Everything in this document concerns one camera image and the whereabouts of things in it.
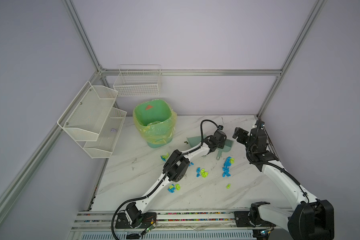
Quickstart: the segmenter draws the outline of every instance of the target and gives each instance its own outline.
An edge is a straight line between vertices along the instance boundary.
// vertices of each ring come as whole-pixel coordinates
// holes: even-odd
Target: marble countertop
[[[112,157],[109,158],[92,211],[115,211],[127,199],[141,197],[162,173],[164,161],[160,156],[178,149],[190,148],[187,137],[200,136],[200,122],[211,119],[223,125],[227,139],[232,139],[235,127],[249,131],[255,123],[253,115],[241,116],[179,116],[172,142],[150,148],[135,128],[133,118],[126,117]],[[204,134],[211,135],[216,127],[203,124]],[[186,175],[178,182],[181,189],[170,193],[162,190],[151,205],[151,210],[235,209],[250,207],[254,202],[267,201],[278,207],[290,207],[276,185],[250,165],[245,157],[245,147],[234,142],[230,152],[218,151],[206,157],[193,159]],[[230,167],[230,177],[222,177],[225,159],[231,156],[235,163]],[[204,168],[206,178],[196,177],[196,169]]]

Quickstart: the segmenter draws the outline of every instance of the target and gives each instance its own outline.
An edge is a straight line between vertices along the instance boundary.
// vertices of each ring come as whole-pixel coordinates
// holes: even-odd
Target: dustpan
[[[225,140],[224,147],[223,147],[223,148],[217,148],[217,150],[218,150],[219,152],[217,153],[216,159],[217,159],[217,160],[220,159],[222,152],[229,152],[229,151],[231,151],[232,145],[233,145],[233,141],[232,141],[232,140],[229,140],[229,139],[226,139],[226,140]]]
[[[197,137],[187,137],[187,142],[189,143],[190,147],[194,147],[197,144],[199,144],[202,141],[202,137],[201,136],[197,136]]]

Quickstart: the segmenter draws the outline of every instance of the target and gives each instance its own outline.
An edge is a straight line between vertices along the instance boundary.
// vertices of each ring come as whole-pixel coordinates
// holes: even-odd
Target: green trash can
[[[156,148],[172,141],[177,114],[164,100],[155,99],[137,105],[133,120],[148,146]]]

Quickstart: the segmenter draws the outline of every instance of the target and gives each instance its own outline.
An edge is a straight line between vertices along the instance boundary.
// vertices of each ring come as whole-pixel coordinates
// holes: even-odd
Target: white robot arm
[[[250,223],[253,226],[264,222],[273,223],[289,231],[294,240],[332,240],[332,205],[307,191],[284,169],[279,159],[267,150],[267,135],[263,127],[264,122],[259,118],[251,132],[237,127],[233,138],[245,145],[248,161],[273,181],[291,204],[293,212],[272,206],[269,202],[256,202],[251,204]]]
[[[183,157],[185,159],[187,159],[187,161],[184,162],[184,166],[191,161],[192,158],[195,157],[199,157],[199,156],[205,156],[208,153],[210,153],[210,148],[207,146],[206,143],[201,142],[199,143],[197,146],[192,147],[191,149],[188,149],[187,151],[182,151],[181,154],[185,154]],[[147,196],[150,192],[152,192],[155,187],[157,186],[157,184],[160,182],[160,180],[162,179],[162,183],[158,186],[158,188],[153,191],[152,195],[150,195],[149,197],[147,197],[146,199],[141,199],[135,202],[132,202],[131,204],[127,205],[127,209],[125,211],[125,215],[127,217],[127,220],[129,222],[130,225],[134,225],[134,221],[135,221],[135,216],[136,213],[132,210],[133,205],[136,206],[136,209],[138,210],[137,212],[139,212],[139,214],[144,214],[147,212],[147,210],[149,210],[150,207],[150,203],[152,202],[152,200],[154,199],[154,197],[162,190],[162,189],[166,189],[169,185],[171,185],[173,183],[173,181],[178,182],[180,179],[182,179],[182,177],[184,176],[184,173],[179,174],[178,177],[176,179],[173,179],[173,177],[171,178],[171,175],[167,175],[167,173],[165,173],[166,167],[170,166],[171,163],[173,163],[173,157],[171,159],[171,157],[168,159],[168,161],[165,163],[164,165],[164,170],[163,173],[160,175],[160,177],[158,178],[157,182],[155,182],[149,189],[147,192],[145,192],[143,194],[143,196]],[[180,165],[176,165],[176,169],[173,169],[174,171],[179,169]]]

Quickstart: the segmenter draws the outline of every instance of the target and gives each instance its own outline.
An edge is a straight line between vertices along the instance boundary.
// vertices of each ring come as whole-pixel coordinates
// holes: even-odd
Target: white wire basket
[[[86,142],[83,149],[91,158],[109,158],[116,146],[127,112],[112,108],[97,141]]]
[[[88,81],[58,120],[58,125],[91,158],[112,155],[127,112],[114,107],[117,91]]]
[[[161,90],[160,65],[119,65],[113,88],[118,96],[158,96]]]
[[[89,83],[80,103],[65,122],[59,119],[59,126],[75,141],[96,141],[116,96],[117,91],[113,89]]]

